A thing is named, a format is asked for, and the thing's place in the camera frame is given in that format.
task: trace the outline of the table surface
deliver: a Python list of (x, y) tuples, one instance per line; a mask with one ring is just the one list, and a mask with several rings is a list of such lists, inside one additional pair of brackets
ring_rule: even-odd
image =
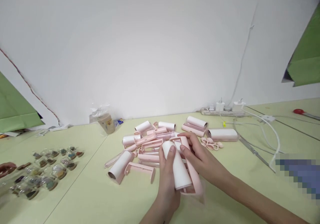
[[(259, 114), (250, 108), (247, 110)], [(176, 123), (176, 131), (182, 132), (181, 125), (189, 115), (207, 121), (209, 127), (222, 128), (222, 120), (218, 116), (186, 113), (125, 120), (116, 132), (107, 138), (100, 136), (97, 125), (91, 124), (50, 132), (42, 137), (35, 137), (36, 133), (31, 132), (16, 138), (0, 139), (1, 162), (12, 161), (16, 164), (32, 161), (33, 150), (41, 152), (44, 148), (68, 146), (85, 149), (85, 154), (75, 159), (77, 167), (68, 171), (53, 191), (41, 189), (31, 201), (16, 198), (12, 194), (3, 195), (0, 198), (1, 223), (138, 223), (157, 195), (159, 169), (156, 169), (153, 184), (150, 184), (150, 177), (145, 173), (132, 171), (123, 178), (121, 185), (117, 185), (107, 177), (108, 169), (103, 169), (103, 165), (123, 150), (122, 137), (133, 134), (134, 127), (138, 124), (146, 120), (151, 123), (173, 122)], [(222, 118), (225, 121), (259, 124), (255, 117)], [(320, 141), (290, 127), (297, 125), (295, 128), (303, 130), (310, 123), (296, 123), (293, 119), (292, 121), (294, 122), (288, 119), (286, 124), (272, 122), (280, 137), (281, 150), (287, 153), (318, 155)], [(261, 125), (269, 143), (276, 147), (277, 142), (272, 130), (267, 125)], [(236, 128), (249, 142), (268, 149), (258, 126), (244, 124), (237, 125)], [(225, 142), (224, 145), (223, 149), (212, 153), (233, 175), (306, 221), (319, 222), (319, 207), (302, 194), (301, 189), (276, 176), (241, 142)], [(256, 150), (268, 162), (271, 160), (271, 154)], [(205, 180), (204, 184), (205, 203), (201, 204), (193, 198), (183, 196), (180, 207), (170, 223), (264, 223), (257, 215), (218, 188)]]

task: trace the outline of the sticky paper roll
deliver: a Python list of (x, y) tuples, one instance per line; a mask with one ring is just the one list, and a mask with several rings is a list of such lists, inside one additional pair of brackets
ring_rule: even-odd
[[(175, 144), (171, 141), (165, 141), (162, 144), (164, 156), (166, 159), (171, 146), (175, 146)], [(178, 151), (176, 151), (174, 161), (173, 161), (173, 176), (174, 176), (174, 186), (176, 190), (186, 188), (192, 185), (191, 178), (188, 174), (188, 171)]]
[(176, 128), (176, 125), (174, 123), (169, 123), (169, 122), (159, 122), (158, 128), (160, 127), (165, 127), (167, 128), (168, 131), (174, 131)]
[(192, 116), (188, 116), (187, 122), (192, 124), (192, 125), (195, 125), (197, 127), (206, 127), (207, 124), (208, 124), (206, 121), (197, 119), (197, 118), (192, 117)]
[(135, 129), (136, 131), (143, 132), (145, 130), (150, 129), (151, 127), (151, 123), (149, 121), (145, 121), (144, 123), (141, 123), (140, 125), (136, 126)]
[(116, 163), (112, 166), (112, 168), (108, 172), (108, 176), (116, 182), (120, 184), (124, 177), (124, 170), (126, 169), (129, 162), (133, 160), (133, 154), (131, 152), (125, 151), (120, 158), (116, 161)]

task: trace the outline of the green paper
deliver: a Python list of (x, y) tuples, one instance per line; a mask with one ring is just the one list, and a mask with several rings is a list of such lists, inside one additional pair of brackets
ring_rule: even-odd
[(0, 72), (0, 132), (43, 125), (37, 111)]
[(320, 82), (320, 4), (314, 11), (287, 70), (294, 86)]

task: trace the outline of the white wall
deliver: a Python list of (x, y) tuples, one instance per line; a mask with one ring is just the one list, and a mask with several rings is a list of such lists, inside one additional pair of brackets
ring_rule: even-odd
[[(281, 83), (318, 1), (259, 0), (236, 98), (320, 96), (318, 84)], [(87, 123), (92, 102), (110, 103), (123, 118), (190, 112), (230, 99), (257, 2), (0, 0), (0, 46), (62, 123)]]

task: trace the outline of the table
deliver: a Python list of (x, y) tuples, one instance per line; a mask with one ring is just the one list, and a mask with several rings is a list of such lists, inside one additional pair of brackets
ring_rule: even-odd
[[(16, 146), (0, 153), (0, 160), (19, 161), (30, 159), (32, 150), (44, 147), (79, 146), (86, 149), (78, 159), (78, 166), (60, 181), (52, 192), (41, 190), (32, 201), (10, 196), (11, 200), (0, 208), (4, 223), (138, 223), (154, 201), (159, 183), (159, 169), (153, 184), (145, 173), (130, 172), (121, 185), (107, 176), (103, 164), (122, 151), (122, 137), (130, 135), (134, 127), (148, 120), (166, 121), (177, 124), (176, 131), (192, 115), (209, 122), (209, 127), (221, 127), (218, 116), (204, 116), (200, 113), (186, 113), (161, 117), (126, 120), (112, 135), (103, 138), (96, 125), (71, 127), (68, 130), (51, 132), (44, 137), (30, 137)], [(233, 117), (222, 117), (233, 121)], [(256, 118), (236, 118), (236, 122), (258, 123)], [(288, 125), (273, 122), (279, 134), (281, 150), (285, 152), (320, 153), (320, 142)], [(269, 142), (276, 146), (273, 132), (264, 125)], [(237, 125), (239, 133), (262, 148), (267, 148), (259, 127)], [(319, 221), (319, 207), (314, 205), (300, 190), (286, 180), (276, 176), (266, 165), (254, 156), (241, 142), (225, 142), (225, 147), (212, 151), (215, 157), (235, 176), (292, 211), (310, 223)], [(272, 155), (256, 149), (270, 161)], [(206, 202), (204, 205), (190, 197), (183, 197), (170, 223), (264, 223), (249, 209), (234, 201), (218, 188), (204, 181)]]

